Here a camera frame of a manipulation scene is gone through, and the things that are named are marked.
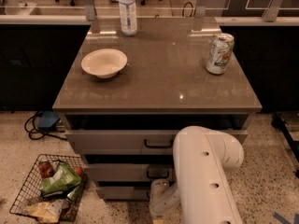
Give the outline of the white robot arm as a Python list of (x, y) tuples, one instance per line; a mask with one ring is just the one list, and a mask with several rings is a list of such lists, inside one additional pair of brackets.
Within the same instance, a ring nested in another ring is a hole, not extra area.
[(173, 145), (176, 182), (151, 183), (149, 212), (153, 224), (180, 205), (185, 224), (243, 224), (226, 172), (239, 168), (244, 149), (232, 135), (199, 126), (178, 132)]

